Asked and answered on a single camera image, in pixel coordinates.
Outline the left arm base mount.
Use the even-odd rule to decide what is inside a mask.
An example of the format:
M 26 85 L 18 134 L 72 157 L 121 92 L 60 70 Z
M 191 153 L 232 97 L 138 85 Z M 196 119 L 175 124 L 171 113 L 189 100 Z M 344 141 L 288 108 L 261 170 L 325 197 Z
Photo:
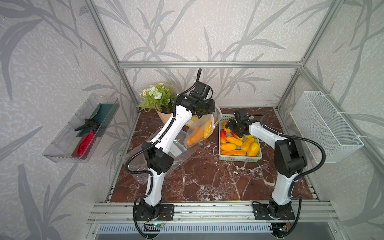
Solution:
M 174 218 L 175 205 L 159 204 L 155 207 L 150 205 L 136 205 L 133 219 L 136 221 L 161 220 L 171 221 Z

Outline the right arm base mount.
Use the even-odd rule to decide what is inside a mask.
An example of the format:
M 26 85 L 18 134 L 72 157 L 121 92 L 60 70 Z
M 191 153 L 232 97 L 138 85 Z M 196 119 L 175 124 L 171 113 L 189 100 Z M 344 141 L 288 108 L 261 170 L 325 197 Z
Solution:
M 252 202 L 255 220 L 295 220 L 295 214 L 292 203 L 280 206 L 275 202 L 262 204 L 261 202 Z

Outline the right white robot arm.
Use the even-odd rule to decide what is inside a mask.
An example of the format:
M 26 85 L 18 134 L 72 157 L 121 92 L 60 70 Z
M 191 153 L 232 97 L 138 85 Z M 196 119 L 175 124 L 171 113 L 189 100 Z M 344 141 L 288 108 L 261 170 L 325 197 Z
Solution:
M 313 140 L 285 135 L 273 130 L 264 124 L 264 117 L 256 120 L 254 116 L 249 116 L 244 109 L 234 111 L 234 117 L 226 124 L 226 128 L 230 129 L 237 137 L 245 135 L 257 137 L 275 151 L 274 164 L 278 176 L 275 189 L 269 199 L 267 211 L 272 219 L 277 220 L 291 211 L 292 192 L 295 183 L 324 165 L 326 151 Z M 320 163 L 305 172 L 303 169 L 307 166 L 307 159 L 302 142 L 315 146 L 321 153 Z

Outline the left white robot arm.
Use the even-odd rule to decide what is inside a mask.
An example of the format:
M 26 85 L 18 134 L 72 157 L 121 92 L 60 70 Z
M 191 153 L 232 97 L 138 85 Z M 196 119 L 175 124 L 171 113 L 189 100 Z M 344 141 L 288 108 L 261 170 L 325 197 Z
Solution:
M 193 116 L 200 119 L 216 111 L 215 101 L 207 98 L 212 88 L 199 81 L 201 74 L 202 69 L 200 68 L 194 85 L 177 95 L 173 115 L 160 132 L 151 141 L 144 142 L 142 150 L 133 154 L 125 163 L 127 173 L 148 175 L 146 194 L 135 198 L 140 202 L 134 203 L 134 220 L 152 220 L 161 214 L 164 178 L 174 163 L 174 158 L 169 155 L 171 145 Z M 129 169 L 131 161 L 140 154 L 144 155 L 148 169 L 141 171 Z

